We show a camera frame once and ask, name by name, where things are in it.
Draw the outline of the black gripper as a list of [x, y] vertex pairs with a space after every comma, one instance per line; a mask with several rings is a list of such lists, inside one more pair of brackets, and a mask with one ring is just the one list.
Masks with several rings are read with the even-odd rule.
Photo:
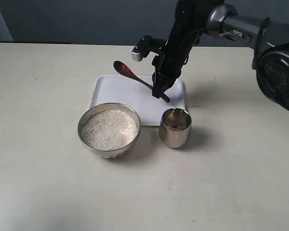
[[199, 36], [202, 25], [195, 14], [178, 14], [163, 48], [163, 54], [156, 55], [152, 61], [155, 72], [152, 75], [152, 95], [161, 98], [173, 87], [181, 75], [181, 69]]

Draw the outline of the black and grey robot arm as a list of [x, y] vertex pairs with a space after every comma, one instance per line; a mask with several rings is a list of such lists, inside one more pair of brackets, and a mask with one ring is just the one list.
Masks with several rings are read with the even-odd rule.
[[289, 111], [289, 24], [239, 15], [222, 0], [180, 0], [175, 23], [153, 60], [152, 94], [160, 98], [181, 75], [202, 34], [245, 44], [253, 50], [252, 69], [261, 92]]

